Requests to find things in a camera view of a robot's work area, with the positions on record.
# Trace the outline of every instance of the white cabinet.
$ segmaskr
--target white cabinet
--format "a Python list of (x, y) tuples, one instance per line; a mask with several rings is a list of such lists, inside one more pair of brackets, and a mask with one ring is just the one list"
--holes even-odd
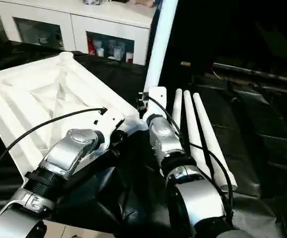
[(100, 46), (105, 57), (126, 61), (126, 55), (133, 56), (132, 62), (141, 65), (154, 12), (115, 1), (94, 6), (82, 0), (0, 0), (9, 40), (87, 54)]
[(68, 13), (0, 1), (0, 17), (11, 41), (75, 50)]

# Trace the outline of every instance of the white plastic tray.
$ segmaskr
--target white plastic tray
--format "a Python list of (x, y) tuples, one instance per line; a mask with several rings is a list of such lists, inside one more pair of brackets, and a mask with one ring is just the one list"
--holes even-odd
[[(8, 146), (20, 135), (52, 118), (106, 107), (125, 121), (127, 133), (141, 124), (138, 111), (73, 59), (69, 52), (0, 71), (0, 137)], [(99, 112), (87, 112), (38, 129), (10, 150), (21, 176), (37, 168), (47, 151), (71, 128), (96, 129)]]

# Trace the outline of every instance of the white countertop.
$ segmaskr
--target white countertop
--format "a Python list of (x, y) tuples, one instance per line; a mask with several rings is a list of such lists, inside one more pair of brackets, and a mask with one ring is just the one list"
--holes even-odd
[(130, 2), (105, 2), (102, 5), (84, 5), (82, 0), (0, 0), (3, 2), (39, 7), (81, 16), (93, 17), (142, 28), (150, 28), (155, 7), (133, 5)]

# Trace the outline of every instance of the glass door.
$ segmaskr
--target glass door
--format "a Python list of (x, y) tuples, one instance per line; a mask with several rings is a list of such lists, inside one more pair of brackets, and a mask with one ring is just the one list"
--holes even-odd
[(89, 54), (127, 63), (133, 62), (135, 41), (93, 32), (86, 34)]
[(11, 41), (75, 51), (69, 13), (0, 1), (0, 17)]
[(59, 25), (13, 18), (22, 42), (64, 50), (61, 28)]
[(76, 50), (122, 62), (145, 65), (150, 30), (72, 15)]

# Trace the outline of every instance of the screw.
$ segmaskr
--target screw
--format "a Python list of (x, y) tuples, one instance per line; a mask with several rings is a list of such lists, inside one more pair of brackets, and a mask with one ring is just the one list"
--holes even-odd
[(36, 210), (40, 210), (40, 207), (39, 207), (39, 205), (36, 205), (36, 204), (31, 204), (31, 206), (32, 206), (34, 209), (36, 209)]
[(175, 169), (177, 172), (182, 172), (182, 168), (181, 167), (177, 167), (176, 169)]

